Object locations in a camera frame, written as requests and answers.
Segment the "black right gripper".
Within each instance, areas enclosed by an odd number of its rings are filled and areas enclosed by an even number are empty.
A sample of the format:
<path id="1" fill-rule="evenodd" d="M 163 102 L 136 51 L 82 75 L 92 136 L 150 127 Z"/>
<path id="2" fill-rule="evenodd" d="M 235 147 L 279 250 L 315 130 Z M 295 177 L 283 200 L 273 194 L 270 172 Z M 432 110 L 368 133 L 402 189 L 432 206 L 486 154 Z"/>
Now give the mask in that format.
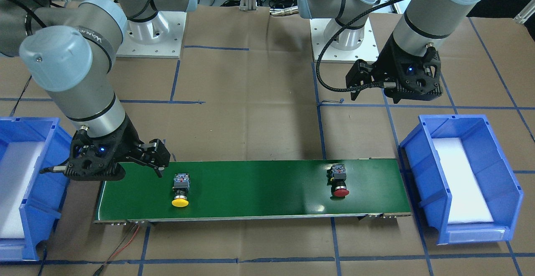
<path id="1" fill-rule="evenodd" d="M 63 174 L 76 181 L 118 181 L 125 177 L 120 162 L 148 166 L 163 177 L 171 154 L 160 139 L 142 144 L 128 116 L 112 133 L 92 138 L 88 126 L 76 131 Z"/>

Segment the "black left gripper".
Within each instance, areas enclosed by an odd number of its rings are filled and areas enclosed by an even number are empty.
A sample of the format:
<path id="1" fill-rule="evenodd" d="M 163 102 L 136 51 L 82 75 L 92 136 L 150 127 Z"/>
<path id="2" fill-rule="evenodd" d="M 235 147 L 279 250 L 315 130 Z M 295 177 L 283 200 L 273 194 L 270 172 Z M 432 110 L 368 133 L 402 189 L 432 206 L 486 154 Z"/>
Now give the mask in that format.
<path id="1" fill-rule="evenodd" d="M 442 96 L 439 53 L 433 44 L 424 51 L 424 55 L 414 56 L 402 50 L 394 38 L 389 38 L 375 63 L 358 59 L 345 76 L 346 87 L 352 89 L 351 101 L 355 101 L 363 89 L 371 87 L 383 88 L 384 95 L 394 103 L 431 101 Z"/>

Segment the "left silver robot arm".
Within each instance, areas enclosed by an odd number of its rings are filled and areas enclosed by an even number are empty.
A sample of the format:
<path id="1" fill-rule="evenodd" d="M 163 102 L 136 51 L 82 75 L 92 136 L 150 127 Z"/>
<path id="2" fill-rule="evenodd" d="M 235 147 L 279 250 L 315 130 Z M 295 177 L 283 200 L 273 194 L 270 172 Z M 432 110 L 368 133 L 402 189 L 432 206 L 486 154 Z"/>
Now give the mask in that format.
<path id="1" fill-rule="evenodd" d="M 387 6 L 377 5 L 377 1 L 297 0 L 301 17 L 331 20 L 326 45 L 316 62 L 319 83 L 333 92 L 349 92 L 352 100 L 360 91 L 372 88 L 383 89 L 395 103 L 442 96 L 439 47 L 480 0 L 409 0 L 376 62 L 358 59 L 346 74 L 344 88 L 323 81 L 320 63 L 329 46 L 339 46 L 344 32 L 363 34 L 368 15 Z"/>

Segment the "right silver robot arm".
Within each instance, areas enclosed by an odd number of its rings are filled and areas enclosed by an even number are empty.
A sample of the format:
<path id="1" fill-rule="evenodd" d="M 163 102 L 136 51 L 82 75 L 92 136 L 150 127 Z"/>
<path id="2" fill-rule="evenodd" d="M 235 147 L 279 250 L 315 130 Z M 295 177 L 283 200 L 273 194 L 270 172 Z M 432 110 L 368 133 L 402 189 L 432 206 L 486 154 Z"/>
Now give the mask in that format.
<path id="1" fill-rule="evenodd" d="M 163 11 L 195 11 L 198 0 L 83 0 L 54 8 L 52 0 L 1 0 L 1 55 L 20 57 L 33 80 L 77 128 L 69 157 L 40 173 L 76 181 L 119 181 L 122 162 L 151 168 L 170 162 L 159 139 L 144 143 L 107 74 L 129 33 L 152 26 Z"/>

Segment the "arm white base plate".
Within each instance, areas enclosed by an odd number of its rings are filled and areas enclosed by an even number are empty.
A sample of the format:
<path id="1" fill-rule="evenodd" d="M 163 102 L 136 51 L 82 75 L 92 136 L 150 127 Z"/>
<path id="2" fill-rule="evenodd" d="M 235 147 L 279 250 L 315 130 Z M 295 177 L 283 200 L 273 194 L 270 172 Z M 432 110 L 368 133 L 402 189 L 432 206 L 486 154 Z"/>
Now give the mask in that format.
<path id="1" fill-rule="evenodd" d="M 313 60 L 317 61 L 323 47 L 329 38 L 341 26 L 334 19 L 310 20 L 311 43 L 313 46 Z M 331 43 L 325 54 L 323 62 L 331 63 L 354 63 L 363 59 L 367 63 L 373 63 L 379 56 L 376 39 L 373 34 L 371 21 L 366 19 L 365 25 L 357 30 L 347 29 Z"/>
<path id="2" fill-rule="evenodd" d="M 128 21 L 117 57 L 178 59 L 187 13 L 160 11 L 145 22 Z"/>

